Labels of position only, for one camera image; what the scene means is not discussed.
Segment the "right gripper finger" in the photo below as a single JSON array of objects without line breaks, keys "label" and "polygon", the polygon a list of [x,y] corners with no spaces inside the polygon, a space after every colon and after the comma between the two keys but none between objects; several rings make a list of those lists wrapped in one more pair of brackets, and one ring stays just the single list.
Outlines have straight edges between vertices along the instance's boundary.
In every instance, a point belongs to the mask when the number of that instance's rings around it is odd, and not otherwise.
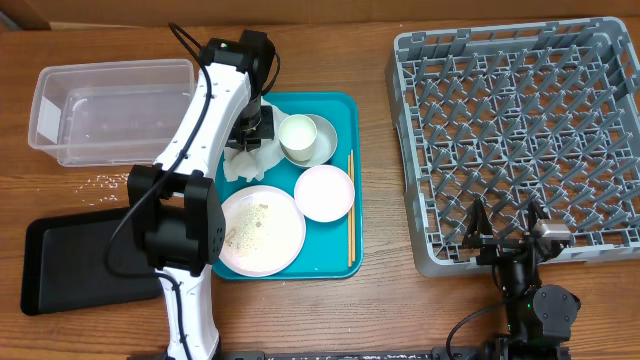
[{"label": "right gripper finger", "polygon": [[462,246],[471,249],[489,246],[494,240],[493,228],[480,198],[474,199],[468,215],[469,224],[463,237]]},{"label": "right gripper finger", "polygon": [[527,207],[527,230],[529,234],[534,232],[534,227],[539,220],[548,220],[549,216],[537,200],[531,200]]}]

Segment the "white napkin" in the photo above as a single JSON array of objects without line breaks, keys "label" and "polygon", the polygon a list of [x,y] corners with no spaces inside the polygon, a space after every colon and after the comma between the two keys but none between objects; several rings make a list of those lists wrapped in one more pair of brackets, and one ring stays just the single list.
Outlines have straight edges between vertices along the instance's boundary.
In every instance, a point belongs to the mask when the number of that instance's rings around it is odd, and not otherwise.
[{"label": "white napkin", "polygon": [[273,113],[274,138],[262,140],[260,147],[251,151],[225,147],[222,171],[227,182],[234,182],[239,178],[244,178],[247,182],[261,181],[265,173],[284,158],[279,142],[279,126],[288,114],[266,100],[262,101],[262,105]]}]

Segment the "pink bowl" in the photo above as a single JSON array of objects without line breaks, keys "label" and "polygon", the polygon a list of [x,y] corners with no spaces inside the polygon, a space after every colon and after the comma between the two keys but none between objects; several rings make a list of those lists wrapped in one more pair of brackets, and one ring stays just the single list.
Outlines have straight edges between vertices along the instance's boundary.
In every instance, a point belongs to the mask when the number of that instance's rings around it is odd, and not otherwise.
[{"label": "pink bowl", "polygon": [[345,171],[332,165],[318,165],[298,178],[294,200],[307,218],[329,223],[341,219],[352,208],[355,188]]}]

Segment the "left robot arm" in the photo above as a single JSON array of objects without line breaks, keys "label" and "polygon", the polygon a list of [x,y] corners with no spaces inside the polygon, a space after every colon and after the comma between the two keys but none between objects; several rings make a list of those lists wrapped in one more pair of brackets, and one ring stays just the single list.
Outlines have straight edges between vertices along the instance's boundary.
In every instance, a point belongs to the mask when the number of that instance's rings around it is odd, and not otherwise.
[{"label": "left robot arm", "polygon": [[165,359],[217,359],[220,335],[211,304],[212,266],[226,225],[215,187],[225,148],[254,150],[274,137],[273,111],[263,105],[280,70],[264,32],[200,45],[176,24],[171,32],[196,60],[196,91],[167,147],[128,177],[130,209],[123,225],[159,281],[167,309]]}]

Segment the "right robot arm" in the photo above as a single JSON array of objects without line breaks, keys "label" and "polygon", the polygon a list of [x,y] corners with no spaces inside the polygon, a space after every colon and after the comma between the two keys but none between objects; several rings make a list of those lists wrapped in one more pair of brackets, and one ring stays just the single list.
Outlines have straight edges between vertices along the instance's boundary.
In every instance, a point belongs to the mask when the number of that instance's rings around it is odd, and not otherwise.
[{"label": "right robot arm", "polygon": [[503,308],[508,332],[487,340],[471,355],[473,359],[568,359],[569,349],[563,344],[570,340],[581,301],[561,286],[544,285],[538,271],[539,264],[556,258],[568,247],[568,226],[551,219],[535,201],[528,205],[528,228],[518,240],[499,238],[493,233],[481,199],[473,201],[469,215],[463,246],[480,251],[476,263],[491,268],[502,301],[456,324],[446,340],[449,358],[455,357],[453,336],[464,324]]}]

